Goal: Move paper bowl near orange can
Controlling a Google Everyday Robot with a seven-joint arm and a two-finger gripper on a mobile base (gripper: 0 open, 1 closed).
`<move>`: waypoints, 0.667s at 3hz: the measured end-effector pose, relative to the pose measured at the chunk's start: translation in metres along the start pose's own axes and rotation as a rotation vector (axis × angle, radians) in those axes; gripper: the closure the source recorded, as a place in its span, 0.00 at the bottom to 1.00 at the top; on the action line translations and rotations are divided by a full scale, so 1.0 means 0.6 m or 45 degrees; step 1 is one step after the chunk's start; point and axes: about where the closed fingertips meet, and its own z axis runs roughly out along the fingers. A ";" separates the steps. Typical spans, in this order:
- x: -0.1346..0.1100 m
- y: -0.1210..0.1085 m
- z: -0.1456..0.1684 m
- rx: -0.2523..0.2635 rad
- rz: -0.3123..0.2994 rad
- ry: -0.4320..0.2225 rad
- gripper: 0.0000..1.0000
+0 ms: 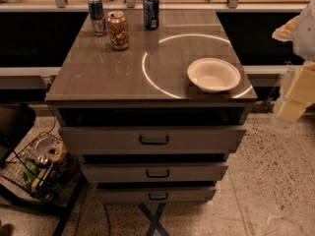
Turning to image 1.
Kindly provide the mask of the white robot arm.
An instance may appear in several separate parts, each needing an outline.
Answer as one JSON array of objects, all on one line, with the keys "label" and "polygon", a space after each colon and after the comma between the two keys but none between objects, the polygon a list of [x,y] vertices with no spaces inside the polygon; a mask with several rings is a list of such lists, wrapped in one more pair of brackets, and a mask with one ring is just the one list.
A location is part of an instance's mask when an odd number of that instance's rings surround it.
[{"label": "white robot arm", "polygon": [[281,83],[281,96],[274,108],[275,118],[286,124],[297,121],[315,103],[315,0],[301,13],[277,28],[272,38],[292,42],[301,66],[290,66]]}]

